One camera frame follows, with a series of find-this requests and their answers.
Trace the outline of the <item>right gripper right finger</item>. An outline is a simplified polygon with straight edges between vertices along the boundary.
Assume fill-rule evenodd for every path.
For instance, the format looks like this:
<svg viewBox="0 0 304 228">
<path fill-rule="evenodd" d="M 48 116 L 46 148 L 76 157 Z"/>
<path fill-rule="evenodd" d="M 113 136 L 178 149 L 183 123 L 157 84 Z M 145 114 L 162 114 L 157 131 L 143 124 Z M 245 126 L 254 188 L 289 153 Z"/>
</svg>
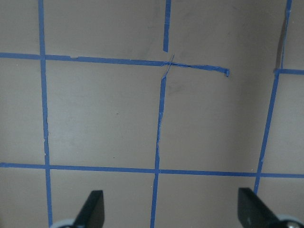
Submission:
<svg viewBox="0 0 304 228">
<path fill-rule="evenodd" d="M 244 228 L 302 228 L 304 224 L 289 216 L 279 217 L 250 189 L 239 188 L 237 217 Z"/>
</svg>

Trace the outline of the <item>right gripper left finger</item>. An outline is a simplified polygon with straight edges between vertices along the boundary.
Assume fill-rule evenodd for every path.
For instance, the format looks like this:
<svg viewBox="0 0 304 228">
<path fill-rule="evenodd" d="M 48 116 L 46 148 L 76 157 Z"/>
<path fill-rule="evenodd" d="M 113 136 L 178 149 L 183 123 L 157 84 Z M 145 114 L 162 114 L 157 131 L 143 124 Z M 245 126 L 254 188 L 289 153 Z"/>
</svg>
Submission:
<svg viewBox="0 0 304 228">
<path fill-rule="evenodd" d="M 52 228 L 102 228 L 105 223 L 104 194 L 93 190 L 75 219 L 64 219 L 51 225 Z"/>
</svg>

